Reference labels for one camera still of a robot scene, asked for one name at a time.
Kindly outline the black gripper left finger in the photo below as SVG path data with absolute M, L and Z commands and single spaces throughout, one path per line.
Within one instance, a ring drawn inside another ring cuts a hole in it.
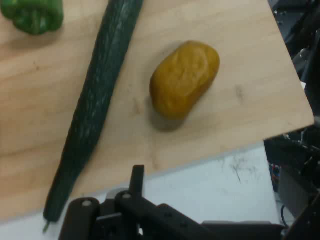
M 143 197 L 145 167 L 135 165 L 129 188 L 100 203 L 73 200 L 59 235 L 61 240 L 201 240 L 203 226 L 167 204 Z

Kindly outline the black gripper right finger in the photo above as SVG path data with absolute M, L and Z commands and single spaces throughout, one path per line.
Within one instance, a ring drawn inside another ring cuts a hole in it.
M 320 240 L 320 194 L 318 194 L 283 237 L 284 240 Z

